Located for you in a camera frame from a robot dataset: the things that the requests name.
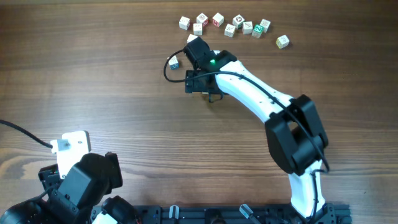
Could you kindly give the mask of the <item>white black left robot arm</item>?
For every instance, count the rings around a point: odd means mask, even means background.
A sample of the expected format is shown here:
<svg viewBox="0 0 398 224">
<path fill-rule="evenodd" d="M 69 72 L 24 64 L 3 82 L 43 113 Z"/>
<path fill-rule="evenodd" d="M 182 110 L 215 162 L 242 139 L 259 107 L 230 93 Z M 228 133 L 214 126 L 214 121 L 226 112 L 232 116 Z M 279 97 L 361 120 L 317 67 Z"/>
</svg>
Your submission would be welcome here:
<svg viewBox="0 0 398 224">
<path fill-rule="evenodd" d="M 105 195 L 122 186 L 115 153 L 85 154 L 60 184 L 12 206 L 1 223 L 141 223 L 136 209 L 119 196 L 108 198 L 99 213 L 92 213 Z"/>
</svg>

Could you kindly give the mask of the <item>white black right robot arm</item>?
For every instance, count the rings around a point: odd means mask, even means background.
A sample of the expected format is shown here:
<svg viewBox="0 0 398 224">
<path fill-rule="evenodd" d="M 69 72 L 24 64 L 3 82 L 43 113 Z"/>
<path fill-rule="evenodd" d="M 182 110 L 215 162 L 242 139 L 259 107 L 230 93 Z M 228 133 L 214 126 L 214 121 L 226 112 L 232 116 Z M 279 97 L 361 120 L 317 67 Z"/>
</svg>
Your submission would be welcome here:
<svg viewBox="0 0 398 224">
<path fill-rule="evenodd" d="M 188 42 L 183 52 L 193 65 L 186 81 L 214 83 L 264 123 L 269 153 L 289 176 L 293 208 L 304 218 L 315 218 L 325 203 L 320 173 L 328 172 L 329 165 L 324 154 L 328 138 L 314 102 L 306 95 L 294 98 L 273 89 L 236 56 L 227 50 L 216 53 L 200 37 Z"/>
</svg>

